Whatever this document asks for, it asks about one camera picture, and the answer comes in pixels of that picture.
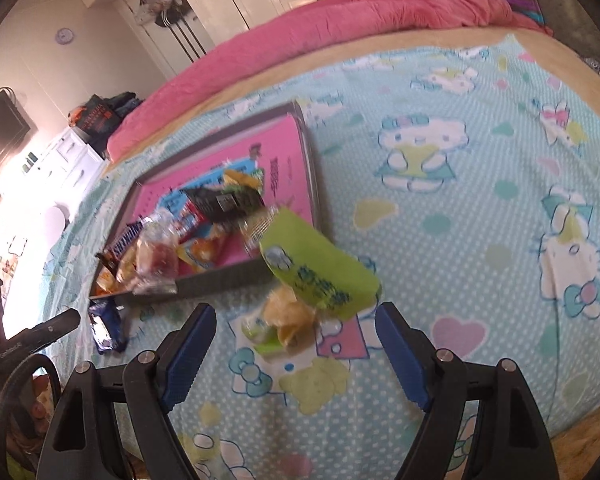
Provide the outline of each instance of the dark bag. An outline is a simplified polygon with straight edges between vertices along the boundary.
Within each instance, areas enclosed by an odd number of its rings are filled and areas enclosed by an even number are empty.
[[[91,96],[75,117],[75,126],[91,138],[108,137],[120,126],[122,119],[97,95]]]

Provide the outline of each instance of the tray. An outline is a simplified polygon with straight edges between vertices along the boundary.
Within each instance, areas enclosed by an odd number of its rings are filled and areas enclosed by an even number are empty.
[[[106,244],[115,240],[126,224],[151,214],[158,202],[167,208],[178,208],[178,200],[181,200],[178,188],[216,183],[228,160],[234,162],[229,166],[231,168],[249,171],[254,167],[262,168],[264,203],[285,205],[320,229],[318,194],[307,132],[300,106],[289,102],[207,134],[136,179],[122,203]],[[244,251],[238,235],[231,236],[213,270],[191,274],[190,268],[181,262],[175,295],[136,296],[132,292],[120,292],[94,296],[95,280],[101,269],[100,264],[91,283],[90,299],[113,296],[118,305],[204,296],[265,283],[272,278],[263,258],[251,258]]]

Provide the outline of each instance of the green snack bag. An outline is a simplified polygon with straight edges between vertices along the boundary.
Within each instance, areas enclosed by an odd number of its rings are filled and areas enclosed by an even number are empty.
[[[289,209],[281,208],[260,241],[269,269],[306,304],[341,321],[374,306],[380,280]]]

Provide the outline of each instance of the black package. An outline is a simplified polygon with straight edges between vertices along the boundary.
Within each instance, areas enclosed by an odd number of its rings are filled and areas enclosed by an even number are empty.
[[[224,189],[193,187],[183,189],[183,192],[213,224],[237,220],[264,207],[258,191],[248,186]]]
[[[98,353],[125,351],[127,339],[114,299],[91,300],[87,312]]]

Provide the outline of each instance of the wall clock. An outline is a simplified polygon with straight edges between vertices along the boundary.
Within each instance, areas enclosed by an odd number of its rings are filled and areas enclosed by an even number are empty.
[[[74,40],[74,32],[70,28],[61,28],[56,32],[56,43],[66,45]]]

